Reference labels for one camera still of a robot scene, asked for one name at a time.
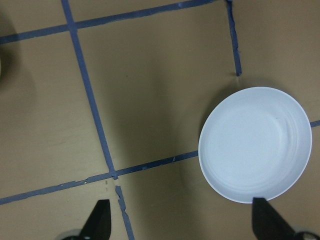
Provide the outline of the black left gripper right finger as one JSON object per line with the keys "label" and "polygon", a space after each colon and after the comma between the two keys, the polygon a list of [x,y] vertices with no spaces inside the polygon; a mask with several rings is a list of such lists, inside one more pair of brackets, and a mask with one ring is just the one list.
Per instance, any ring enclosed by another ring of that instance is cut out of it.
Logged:
{"label": "black left gripper right finger", "polygon": [[281,217],[265,198],[252,199],[252,231],[258,240],[301,240],[301,234]]}

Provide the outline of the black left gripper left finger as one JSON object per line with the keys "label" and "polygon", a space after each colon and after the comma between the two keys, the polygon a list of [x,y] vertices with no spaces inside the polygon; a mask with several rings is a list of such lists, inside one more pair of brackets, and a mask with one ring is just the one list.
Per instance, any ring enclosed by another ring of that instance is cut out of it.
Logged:
{"label": "black left gripper left finger", "polygon": [[98,200],[79,233],[81,240],[109,240],[111,236],[111,204]]}

